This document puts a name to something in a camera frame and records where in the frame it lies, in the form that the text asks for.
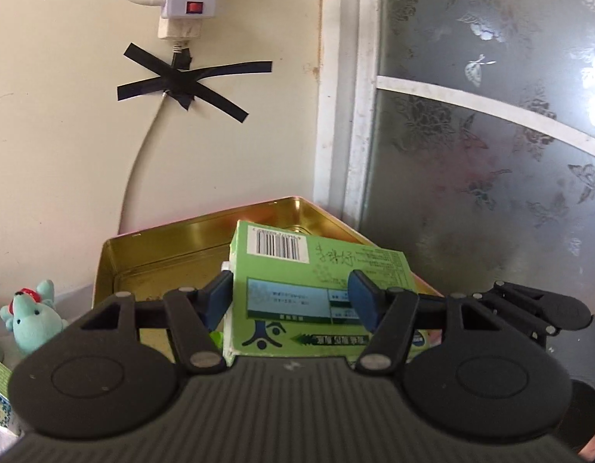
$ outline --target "white plug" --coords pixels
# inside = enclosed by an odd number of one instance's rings
[[[213,17],[216,0],[165,0],[158,25],[158,38],[179,44],[201,33],[201,19]]]

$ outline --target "gold tin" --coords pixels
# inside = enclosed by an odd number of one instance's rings
[[[107,240],[96,272],[93,305],[118,291],[132,292],[138,301],[145,301],[160,299],[176,287],[205,286],[218,275],[222,261],[228,260],[229,243],[240,219],[374,245],[301,197],[246,205]],[[416,283],[420,292],[438,294],[417,276]],[[162,330],[142,330],[141,341],[171,357]]]

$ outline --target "blue figure logo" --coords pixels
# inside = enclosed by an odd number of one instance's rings
[[[265,320],[255,320],[255,332],[249,340],[242,343],[242,346],[252,345],[252,343],[257,342],[257,348],[260,350],[265,350],[268,343],[276,348],[282,348],[283,345],[272,340],[272,338],[267,335],[268,329],[271,330],[274,336],[279,336],[281,331],[286,333],[286,330],[284,330],[284,327],[280,322],[271,322],[266,325]]]

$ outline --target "wall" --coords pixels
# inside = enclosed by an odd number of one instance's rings
[[[483,291],[500,278],[595,312],[595,158],[477,105],[426,98],[428,84],[457,89],[595,138],[595,0],[382,9],[379,72],[421,90],[379,90],[361,231],[404,250],[441,291]]]
[[[158,15],[124,0],[0,0],[0,304],[45,277],[57,292],[93,281],[161,101],[117,101],[116,86],[154,76],[122,54],[133,42],[170,61]],[[164,102],[122,230],[311,195],[319,20],[316,0],[221,1],[192,67],[273,60],[274,72],[203,82],[250,113],[243,125],[200,100]]]

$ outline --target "teal stuffed animal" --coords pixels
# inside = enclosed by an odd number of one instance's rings
[[[54,310],[53,298],[53,282],[43,280],[35,291],[16,292],[12,302],[0,309],[6,329],[13,332],[24,355],[37,350],[66,327],[67,322]]]

